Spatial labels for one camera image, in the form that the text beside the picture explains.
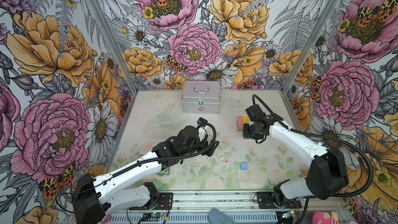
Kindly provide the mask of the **yellow wood block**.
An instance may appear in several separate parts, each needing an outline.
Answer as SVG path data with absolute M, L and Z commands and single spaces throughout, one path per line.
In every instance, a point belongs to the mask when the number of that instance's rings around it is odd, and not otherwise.
M 249 124 L 249 120 L 247 117 L 242 118 L 243 124 Z

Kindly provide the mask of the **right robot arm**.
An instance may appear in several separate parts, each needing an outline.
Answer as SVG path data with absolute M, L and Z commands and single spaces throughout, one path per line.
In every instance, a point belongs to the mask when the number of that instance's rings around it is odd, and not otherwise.
M 278 115 L 267 115 L 258 104 L 246 109 L 251 124 L 244 124 L 243 137 L 263 143 L 272 137 L 295 152 L 309 167 L 300 179 L 286 180 L 273 189 L 273 202 L 282 207 L 296 198 L 326 200 L 349 183 L 344 155 L 327 149 L 300 134 Z

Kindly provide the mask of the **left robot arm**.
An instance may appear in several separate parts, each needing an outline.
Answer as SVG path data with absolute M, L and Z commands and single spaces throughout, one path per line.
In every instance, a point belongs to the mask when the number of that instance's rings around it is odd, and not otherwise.
M 218 145 L 212 124 L 188 125 L 177 136 L 160 142 L 152 151 L 120 169 L 96 177 L 82 176 L 71 197 L 76 222 L 98 224 L 122 209 L 152 209 L 159 199 L 154 184 L 146 182 L 132 188 L 133 184 L 189 158 L 210 157 Z

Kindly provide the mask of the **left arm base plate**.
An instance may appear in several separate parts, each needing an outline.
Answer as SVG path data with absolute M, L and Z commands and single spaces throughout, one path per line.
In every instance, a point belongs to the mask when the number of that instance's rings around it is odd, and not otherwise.
M 130 207 L 131 211 L 152 211 L 152 210 L 171 210 L 173 206 L 174 194 L 171 192 L 160 192 L 157 200 L 150 200 L 142 207 Z

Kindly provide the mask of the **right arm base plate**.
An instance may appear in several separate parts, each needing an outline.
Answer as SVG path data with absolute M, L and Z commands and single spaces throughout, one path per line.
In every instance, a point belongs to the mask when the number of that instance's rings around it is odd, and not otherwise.
M 299 198 L 286 199 L 283 196 L 278 196 L 271 191 L 256 192 L 253 203 L 257 203 L 259 209 L 301 209 L 302 204 Z

